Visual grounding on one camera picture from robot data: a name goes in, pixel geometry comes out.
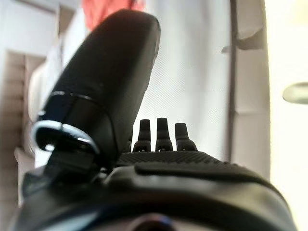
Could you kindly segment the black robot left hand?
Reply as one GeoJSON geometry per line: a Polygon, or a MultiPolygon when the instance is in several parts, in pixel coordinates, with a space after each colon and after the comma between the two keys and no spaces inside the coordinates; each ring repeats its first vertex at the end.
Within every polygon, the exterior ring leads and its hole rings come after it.
{"type": "Polygon", "coordinates": [[[294,231],[281,193],[257,173],[197,150],[184,123],[133,124],[160,41],[158,20],[120,10],[79,47],[32,127],[52,154],[28,171],[11,231],[294,231]]]}

